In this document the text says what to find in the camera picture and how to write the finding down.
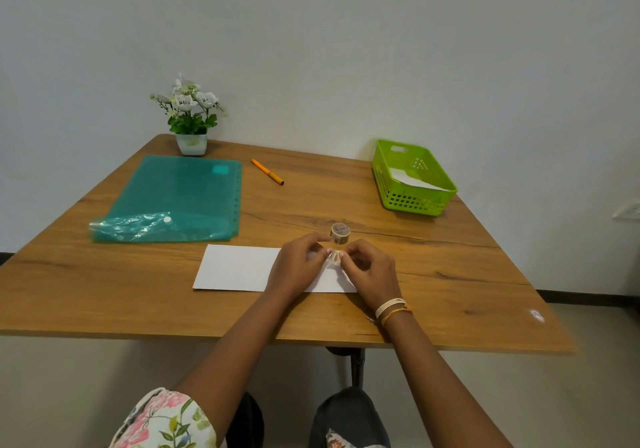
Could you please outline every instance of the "white bracelet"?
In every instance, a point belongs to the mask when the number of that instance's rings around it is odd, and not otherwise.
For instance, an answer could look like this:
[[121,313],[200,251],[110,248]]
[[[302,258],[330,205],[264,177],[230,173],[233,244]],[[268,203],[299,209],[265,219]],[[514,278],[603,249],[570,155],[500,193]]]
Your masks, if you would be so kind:
[[399,303],[402,303],[406,307],[406,301],[402,298],[390,299],[387,303],[384,303],[378,310],[376,310],[376,319],[380,319],[380,315],[382,315],[382,312],[387,310],[388,307],[391,305],[398,305]]

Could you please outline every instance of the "person's left hand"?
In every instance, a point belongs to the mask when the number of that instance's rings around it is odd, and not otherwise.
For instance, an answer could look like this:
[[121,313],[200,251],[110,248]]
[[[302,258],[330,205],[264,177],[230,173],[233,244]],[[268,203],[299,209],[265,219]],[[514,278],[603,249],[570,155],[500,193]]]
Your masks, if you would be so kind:
[[[286,242],[271,267],[265,293],[284,295],[291,303],[306,290],[331,254],[331,250],[323,248],[318,241],[328,242],[331,237],[321,232],[311,232]],[[309,250],[316,252],[313,259],[307,257]]]

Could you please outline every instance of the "potted plant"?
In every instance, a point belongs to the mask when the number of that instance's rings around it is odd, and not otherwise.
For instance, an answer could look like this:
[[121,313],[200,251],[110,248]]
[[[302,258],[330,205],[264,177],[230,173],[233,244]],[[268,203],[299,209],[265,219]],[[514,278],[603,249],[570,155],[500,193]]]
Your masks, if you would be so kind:
[[164,108],[169,116],[169,131],[175,133],[175,139],[182,155],[204,155],[207,151],[207,130],[218,124],[220,110],[223,116],[227,112],[222,109],[213,93],[203,93],[193,81],[177,79],[169,96],[152,94],[151,99]]

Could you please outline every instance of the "person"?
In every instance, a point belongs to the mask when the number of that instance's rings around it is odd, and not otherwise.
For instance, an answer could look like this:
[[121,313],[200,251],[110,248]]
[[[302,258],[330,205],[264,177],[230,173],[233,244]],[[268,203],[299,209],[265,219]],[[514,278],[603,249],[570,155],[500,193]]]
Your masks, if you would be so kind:
[[[312,233],[284,244],[264,293],[174,390],[158,388],[135,406],[113,438],[113,448],[259,448],[264,425],[255,400],[245,393],[253,368],[292,302],[312,283],[331,253]],[[308,251],[316,252],[309,258]],[[340,253],[340,266],[375,312],[402,298],[394,258],[362,239]],[[380,318],[398,310],[397,305]],[[510,447],[475,398],[453,373],[408,308],[384,324],[436,448]],[[370,398],[349,387],[327,399],[311,427],[310,448],[364,448],[390,442]]]

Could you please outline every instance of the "electrical outlet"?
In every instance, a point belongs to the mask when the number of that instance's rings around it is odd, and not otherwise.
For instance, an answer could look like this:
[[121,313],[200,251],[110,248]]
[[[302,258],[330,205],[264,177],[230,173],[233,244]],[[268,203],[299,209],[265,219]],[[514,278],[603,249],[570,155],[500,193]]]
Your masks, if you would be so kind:
[[613,214],[613,218],[640,221],[640,199],[634,199],[624,204]]

